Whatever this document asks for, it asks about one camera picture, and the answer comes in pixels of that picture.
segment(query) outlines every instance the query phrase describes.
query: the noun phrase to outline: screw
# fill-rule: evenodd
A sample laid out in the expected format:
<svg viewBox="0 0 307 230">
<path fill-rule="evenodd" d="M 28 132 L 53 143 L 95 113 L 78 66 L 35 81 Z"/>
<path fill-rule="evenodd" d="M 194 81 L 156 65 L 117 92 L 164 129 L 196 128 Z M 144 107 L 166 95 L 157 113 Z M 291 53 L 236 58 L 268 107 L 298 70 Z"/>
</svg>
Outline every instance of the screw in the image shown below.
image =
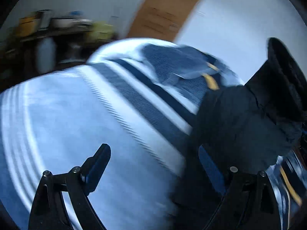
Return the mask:
<svg viewBox="0 0 307 230">
<path fill-rule="evenodd" d="M 49 170 L 45 170 L 43 172 L 43 176 L 45 176 L 45 177 L 50 176 L 50 171 Z"/>
<path fill-rule="evenodd" d="M 262 177 L 266 177 L 266 175 L 267 175 L 263 170 L 260 171 L 259 174 L 260 174 Z"/>
<path fill-rule="evenodd" d="M 230 171 L 231 171 L 232 173 L 237 173 L 237 172 L 238 172 L 238 168 L 235 167 L 235 166 L 231 166 L 229 169 L 230 169 Z"/>
<path fill-rule="evenodd" d="M 79 166 L 73 167 L 72 171 L 73 173 L 78 173 L 80 171 L 80 167 Z"/>
</svg>

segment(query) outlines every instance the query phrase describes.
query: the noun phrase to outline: black fabric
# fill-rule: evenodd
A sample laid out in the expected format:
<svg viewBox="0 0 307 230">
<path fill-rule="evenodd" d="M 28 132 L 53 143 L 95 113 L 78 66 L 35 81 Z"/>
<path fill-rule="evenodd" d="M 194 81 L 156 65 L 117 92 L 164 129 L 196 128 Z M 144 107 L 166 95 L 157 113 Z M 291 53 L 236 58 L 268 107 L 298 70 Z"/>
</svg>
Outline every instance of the black fabric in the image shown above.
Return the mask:
<svg viewBox="0 0 307 230">
<path fill-rule="evenodd" d="M 245 86 L 208 91 L 188 142 L 187 166 L 174 202 L 195 217 L 198 214 L 193 212 L 215 207 L 216 193 L 205 184 L 205 172 L 197 161 L 201 144 L 225 178 L 231 166 L 256 174 L 274 165 L 278 155 L 286 155 L 302 133 L 306 88 L 306 79 L 286 47 L 270 38 L 268 60 Z M 188 226 L 193 217 L 184 217 L 182 212 L 175 229 L 192 229 Z M 197 225 L 205 226 L 207 219 L 198 218 Z"/>
<path fill-rule="evenodd" d="M 189 125 L 193 125 L 195 115 L 191 113 L 187 108 L 180 104 L 173 96 L 171 96 L 167 91 L 165 91 L 160 86 L 155 85 L 147 76 L 137 70 L 134 66 L 130 65 L 122 59 L 111 60 L 120 64 L 123 68 L 127 69 L 131 74 L 133 74 L 139 81 L 144 85 L 148 86 L 153 92 L 159 95 L 169 106 L 171 106 L 174 111 L 176 111 Z"/>
</svg>

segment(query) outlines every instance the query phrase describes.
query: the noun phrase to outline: brown door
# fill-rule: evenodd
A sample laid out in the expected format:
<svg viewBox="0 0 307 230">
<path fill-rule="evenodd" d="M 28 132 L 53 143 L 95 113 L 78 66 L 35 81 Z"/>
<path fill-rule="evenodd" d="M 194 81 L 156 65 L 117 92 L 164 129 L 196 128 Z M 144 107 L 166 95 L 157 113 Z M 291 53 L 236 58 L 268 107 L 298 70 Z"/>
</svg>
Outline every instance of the brown door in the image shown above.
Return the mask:
<svg viewBox="0 0 307 230">
<path fill-rule="evenodd" d="M 173 41 L 198 0 L 146 0 L 127 37 Z"/>
</svg>

